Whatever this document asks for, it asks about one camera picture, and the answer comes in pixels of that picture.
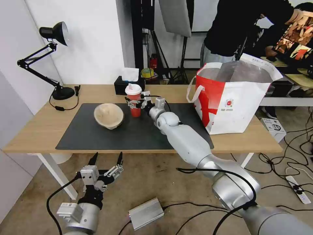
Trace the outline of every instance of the black desk mat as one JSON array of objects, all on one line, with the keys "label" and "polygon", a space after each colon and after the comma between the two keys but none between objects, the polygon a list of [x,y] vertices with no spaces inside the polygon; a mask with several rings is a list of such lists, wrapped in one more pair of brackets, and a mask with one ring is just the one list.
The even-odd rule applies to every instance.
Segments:
[{"label": "black desk mat", "polygon": [[[117,103],[124,112],[124,121],[114,130],[100,126],[94,118],[99,103],[84,103],[77,111],[56,149],[63,150],[126,150],[126,149],[173,149],[167,137],[153,124],[142,110],[134,118],[125,103]],[[189,103],[171,103],[171,110],[183,124],[191,126],[214,148],[206,129]]]}]

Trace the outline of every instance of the white cup lid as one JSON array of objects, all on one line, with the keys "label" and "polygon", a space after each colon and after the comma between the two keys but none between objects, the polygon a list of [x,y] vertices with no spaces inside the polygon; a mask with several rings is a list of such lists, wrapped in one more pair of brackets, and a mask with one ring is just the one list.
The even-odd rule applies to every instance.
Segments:
[{"label": "white cup lid", "polygon": [[125,88],[125,93],[128,95],[138,95],[142,92],[141,87],[138,84],[129,83]]}]

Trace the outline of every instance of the hand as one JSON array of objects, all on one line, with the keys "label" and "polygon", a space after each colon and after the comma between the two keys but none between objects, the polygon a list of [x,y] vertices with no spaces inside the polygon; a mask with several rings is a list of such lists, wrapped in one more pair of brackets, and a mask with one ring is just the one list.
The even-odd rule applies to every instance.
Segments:
[{"label": "hand", "polygon": [[272,50],[273,46],[267,46],[265,47],[265,56],[270,57],[270,56],[276,56],[277,52]]}]

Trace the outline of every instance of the computer monitor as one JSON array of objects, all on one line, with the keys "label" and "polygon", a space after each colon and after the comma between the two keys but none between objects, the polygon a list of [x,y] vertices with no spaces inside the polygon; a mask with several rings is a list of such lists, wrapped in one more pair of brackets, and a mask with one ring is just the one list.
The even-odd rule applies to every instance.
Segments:
[{"label": "computer monitor", "polygon": [[303,13],[304,17],[288,27],[274,50],[289,67],[309,69],[313,65],[313,12]]}]

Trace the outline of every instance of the lamp base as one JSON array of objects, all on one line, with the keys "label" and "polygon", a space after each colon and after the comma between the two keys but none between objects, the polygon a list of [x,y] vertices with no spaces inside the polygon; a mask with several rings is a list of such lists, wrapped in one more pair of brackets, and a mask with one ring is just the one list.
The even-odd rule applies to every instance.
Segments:
[{"label": "lamp base", "polygon": [[62,86],[57,87],[52,93],[52,97],[55,100],[66,100],[71,98],[73,95],[75,95],[75,91],[72,88]]}]

